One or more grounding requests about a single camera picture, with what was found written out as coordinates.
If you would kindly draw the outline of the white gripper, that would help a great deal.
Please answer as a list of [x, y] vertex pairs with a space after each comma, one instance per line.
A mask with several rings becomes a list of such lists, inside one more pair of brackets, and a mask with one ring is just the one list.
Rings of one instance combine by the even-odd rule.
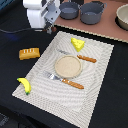
[[27, 1], [27, 17], [33, 29], [46, 30], [51, 33], [51, 28], [60, 15], [59, 1]]

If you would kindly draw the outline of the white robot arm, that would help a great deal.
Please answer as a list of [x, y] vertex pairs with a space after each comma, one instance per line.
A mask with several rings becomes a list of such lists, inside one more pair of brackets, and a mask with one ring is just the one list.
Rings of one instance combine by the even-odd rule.
[[51, 33], [60, 15], [60, 0], [23, 0], [30, 26]]

